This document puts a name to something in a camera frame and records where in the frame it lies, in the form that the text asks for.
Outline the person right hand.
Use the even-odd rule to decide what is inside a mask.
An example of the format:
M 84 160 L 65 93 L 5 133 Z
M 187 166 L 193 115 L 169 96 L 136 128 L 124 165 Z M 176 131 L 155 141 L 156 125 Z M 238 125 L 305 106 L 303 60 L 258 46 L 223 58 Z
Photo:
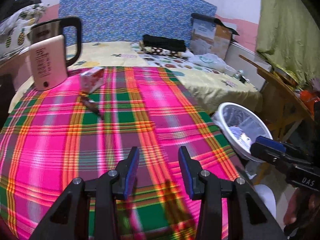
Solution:
M 300 188 L 295 189 L 283 218 L 285 226 L 293 224 L 297 220 L 298 213 L 303 209 L 301 205 L 305 194 L 306 192 Z M 319 209 L 319 193 L 310 195 L 308 201 L 308 213 L 313 215 Z

